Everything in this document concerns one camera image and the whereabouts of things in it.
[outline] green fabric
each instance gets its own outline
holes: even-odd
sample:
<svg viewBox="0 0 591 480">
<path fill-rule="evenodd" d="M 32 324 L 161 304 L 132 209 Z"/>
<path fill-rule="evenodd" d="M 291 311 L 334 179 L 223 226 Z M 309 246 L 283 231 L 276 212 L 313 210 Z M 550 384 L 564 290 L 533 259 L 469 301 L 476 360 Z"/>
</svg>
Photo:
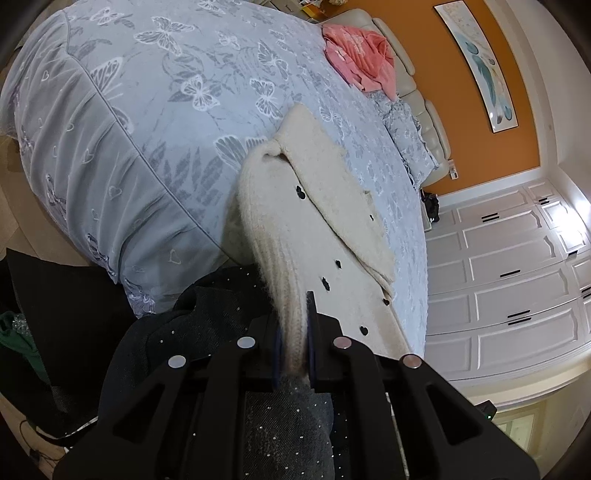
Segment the green fabric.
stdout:
<svg viewBox="0 0 591 480">
<path fill-rule="evenodd" d="M 49 385 L 49 377 L 41 361 L 41 355 L 21 314 L 16 315 L 13 312 L 0 314 L 0 345 L 20 353 L 31 364 L 37 376 Z"/>
</svg>

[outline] cream knit coat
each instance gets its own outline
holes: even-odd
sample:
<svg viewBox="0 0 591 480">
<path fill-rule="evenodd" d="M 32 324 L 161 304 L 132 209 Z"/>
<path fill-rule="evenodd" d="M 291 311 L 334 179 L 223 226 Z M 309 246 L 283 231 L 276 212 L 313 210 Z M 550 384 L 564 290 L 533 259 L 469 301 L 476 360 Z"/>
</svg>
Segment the cream knit coat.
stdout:
<svg viewBox="0 0 591 480">
<path fill-rule="evenodd" d="M 391 304 L 394 255 L 344 153 L 298 103 L 242 165 L 242 223 L 279 314 L 284 369 L 292 374 L 306 370 L 310 290 L 318 312 L 337 318 L 344 335 L 378 355 L 410 352 Z"/>
</svg>

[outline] comforter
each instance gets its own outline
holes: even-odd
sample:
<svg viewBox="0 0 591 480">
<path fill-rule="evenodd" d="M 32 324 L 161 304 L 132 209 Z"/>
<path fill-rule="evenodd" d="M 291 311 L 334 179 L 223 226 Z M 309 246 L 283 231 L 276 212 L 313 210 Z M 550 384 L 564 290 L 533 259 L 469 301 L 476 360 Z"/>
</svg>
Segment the comforter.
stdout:
<svg viewBox="0 0 591 480">
<path fill-rule="evenodd" d="M 394 307 L 423 352 L 419 199 L 374 106 L 324 56 L 320 27 L 240 0 L 82 0 L 40 26 L 0 97 L 34 193 L 135 313 L 252 255 L 236 182 L 295 102 L 346 151 L 396 257 Z"/>
</svg>

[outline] beige headboard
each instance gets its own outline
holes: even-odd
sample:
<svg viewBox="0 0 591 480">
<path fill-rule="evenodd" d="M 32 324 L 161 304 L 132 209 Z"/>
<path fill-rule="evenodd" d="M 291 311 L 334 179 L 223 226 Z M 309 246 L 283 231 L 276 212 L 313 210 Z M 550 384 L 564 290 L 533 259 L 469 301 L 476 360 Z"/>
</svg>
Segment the beige headboard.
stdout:
<svg viewBox="0 0 591 480">
<path fill-rule="evenodd" d="M 452 156 L 452 149 L 435 106 L 429 100 L 425 100 L 421 92 L 417 90 L 417 84 L 413 79 L 415 73 L 413 62 L 402 44 L 392 33 L 392 30 L 388 28 L 383 20 L 371 18 L 365 10 L 359 8 L 348 10 L 327 20 L 325 23 L 351 25 L 352 27 L 374 30 L 388 39 L 394 53 L 398 96 L 410 105 L 414 116 L 421 123 L 423 140 L 427 144 L 427 148 L 440 164 L 440 167 L 427 177 L 422 186 L 426 187 L 437 180 L 441 180 L 449 172 L 447 161 Z"/>
</svg>

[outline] white wardrobe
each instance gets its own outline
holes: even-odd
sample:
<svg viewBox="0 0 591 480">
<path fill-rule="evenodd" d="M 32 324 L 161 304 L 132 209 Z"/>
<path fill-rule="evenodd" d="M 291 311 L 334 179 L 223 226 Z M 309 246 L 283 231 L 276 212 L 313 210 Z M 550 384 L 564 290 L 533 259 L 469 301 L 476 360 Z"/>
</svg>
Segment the white wardrobe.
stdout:
<svg viewBox="0 0 591 480">
<path fill-rule="evenodd" d="M 426 237 L 425 359 L 442 376 L 515 378 L 591 348 L 589 237 L 548 180 L 442 209 Z"/>
</svg>

